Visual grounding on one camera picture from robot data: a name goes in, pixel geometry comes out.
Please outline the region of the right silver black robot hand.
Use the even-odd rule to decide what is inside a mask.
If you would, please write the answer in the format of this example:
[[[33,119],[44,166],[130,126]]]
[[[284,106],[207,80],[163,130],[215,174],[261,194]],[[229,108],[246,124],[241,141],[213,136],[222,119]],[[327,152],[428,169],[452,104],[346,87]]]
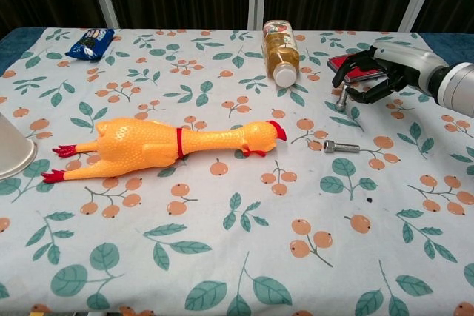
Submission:
[[[428,50],[377,41],[369,49],[353,53],[342,62],[333,77],[333,86],[338,87],[354,69],[378,70],[386,75],[385,81],[366,92],[347,89],[348,96],[354,101],[373,104],[406,86],[415,87],[434,98],[450,66],[443,58]]]

